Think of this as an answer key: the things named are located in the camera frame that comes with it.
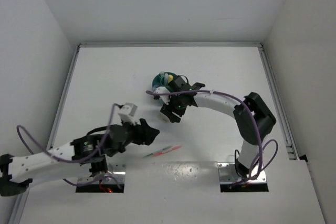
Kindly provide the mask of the yellow highlighter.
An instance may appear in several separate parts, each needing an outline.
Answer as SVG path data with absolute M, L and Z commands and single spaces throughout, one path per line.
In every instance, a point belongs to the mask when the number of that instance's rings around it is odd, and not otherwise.
M 168 75 L 167 82 L 170 83 L 173 79 L 174 79 L 174 77 L 170 74 L 170 75 Z

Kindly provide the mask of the blue highlighter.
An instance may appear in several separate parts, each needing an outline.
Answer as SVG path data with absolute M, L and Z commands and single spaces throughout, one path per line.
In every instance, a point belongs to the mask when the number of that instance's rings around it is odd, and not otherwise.
M 164 74 L 164 82 L 163 82 L 163 84 L 166 86 L 168 84 L 168 82 L 169 82 L 169 74 L 165 73 Z

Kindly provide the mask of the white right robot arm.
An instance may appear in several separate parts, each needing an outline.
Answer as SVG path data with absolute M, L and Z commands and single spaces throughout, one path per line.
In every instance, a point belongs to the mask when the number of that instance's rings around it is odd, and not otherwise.
M 160 73 L 152 82 L 154 98 L 163 102 L 160 111 L 172 123 L 179 123 L 189 106 L 211 109 L 235 119 L 243 138 L 234 161 L 236 174 L 241 179 L 254 180 L 253 168 L 257 168 L 257 174 L 263 169 L 263 140 L 275 126 L 275 116 L 258 93 L 251 92 L 240 100 L 204 87 L 203 83 L 191 85 L 187 78 L 168 72 Z

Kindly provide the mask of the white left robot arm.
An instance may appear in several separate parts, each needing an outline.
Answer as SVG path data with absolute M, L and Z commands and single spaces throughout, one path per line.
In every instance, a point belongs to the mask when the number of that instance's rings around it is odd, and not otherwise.
M 1 155 L 1 196 L 26 192 L 29 187 L 71 177 L 89 176 L 86 186 L 115 179 L 108 172 L 107 157 L 123 153 L 129 144 L 151 145 L 160 131 L 145 119 L 102 126 L 58 148 L 15 157 Z

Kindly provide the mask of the pink pen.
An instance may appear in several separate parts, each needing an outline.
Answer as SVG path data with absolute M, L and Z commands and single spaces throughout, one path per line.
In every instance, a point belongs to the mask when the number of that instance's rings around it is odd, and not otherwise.
M 159 151 L 159 152 L 154 153 L 153 156 L 160 156 L 160 155 L 163 155 L 163 154 L 166 154 L 166 153 L 169 153 L 169 152 L 178 150 L 178 149 L 180 149 L 181 147 L 182 147 L 182 145 L 171 146 L 171 147 L 169 147 L 169 148 L 165 148 L 165 149 L 162 149 L 162 150 Z

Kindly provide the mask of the green pen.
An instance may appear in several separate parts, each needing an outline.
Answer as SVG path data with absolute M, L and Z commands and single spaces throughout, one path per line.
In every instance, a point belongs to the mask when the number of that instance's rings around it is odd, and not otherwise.
M 162 148 L 162 149 L 160 149 L 160 150 L 154 151 L 154 152 L 152 152 L 152 153 L 150 153 L 150 154 L 147 154 L 147 155 L 143 156 L 143 158 L 147 158 L 147 157 L 155 156 L 156 154 L 162 153 L 163 151 L 166 151 L 166 150 L 170 149 L 171 147 L 172 147 L 172 146 L 167 146 L 167 147 Z

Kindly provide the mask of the teal round divided organizer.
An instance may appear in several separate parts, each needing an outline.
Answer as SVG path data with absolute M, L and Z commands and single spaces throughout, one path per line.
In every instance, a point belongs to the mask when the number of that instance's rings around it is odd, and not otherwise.
M 174 79 L 177 77 L 177 74 L 175 74 L 175 73 L 166 72 L 166 71 L 165 71 L 165 73 L 171 74 L 174 77 Z M 157 87 L 164 86 L 164 87 L 167 87 L 170 92 L 174 91 L 172 88 L 169 87 L 169 83 L 165 86 L 163 84 L 163 82 L 164 82 L 164 77 L 161 78 L 160 75 L 157 74 L 152 81 L 152 90 L 154 90 Z

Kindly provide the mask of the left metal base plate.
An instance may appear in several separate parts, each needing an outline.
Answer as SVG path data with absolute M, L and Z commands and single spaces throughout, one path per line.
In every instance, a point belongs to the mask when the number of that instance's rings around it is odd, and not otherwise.
M 108 163 L 106 173 L 113 176 L 119 184 L 124 184 L 126 174 L 126 168 L 124 164 Z

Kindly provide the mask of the metal base plate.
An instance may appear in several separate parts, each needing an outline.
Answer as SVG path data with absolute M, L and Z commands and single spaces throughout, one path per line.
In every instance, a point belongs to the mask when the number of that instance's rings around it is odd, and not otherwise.
M 219 174 L 219 184 L 220 185 L 231 185 L 236 183 L 245 184 L 266 184 L 266 172 L 262 171 L 258 177 L 254 180 L 245 179 L 239 176 L 236 172 L 235 164 L 233 162 L 223 162 L 217 163 L 218 174 Z
M 106 173 L 113 176 L 119 184 L 124 184 L 126 174 L 126 168 L 124 164 L 108 163 Z

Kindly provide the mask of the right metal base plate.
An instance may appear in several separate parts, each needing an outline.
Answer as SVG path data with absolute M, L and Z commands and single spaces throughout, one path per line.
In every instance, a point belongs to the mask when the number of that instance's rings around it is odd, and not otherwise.
M 217 163 L 218 174 L 219 174 L 219 184 L 220 185 L 231 185 L 236 183 L 245 184 L 266 184 L 266 172 L 262 171 L 258 177 L 254 180 L 245 179 L 239 176 L 236 172 L 235 164 L 233 162 L 223 162 Z

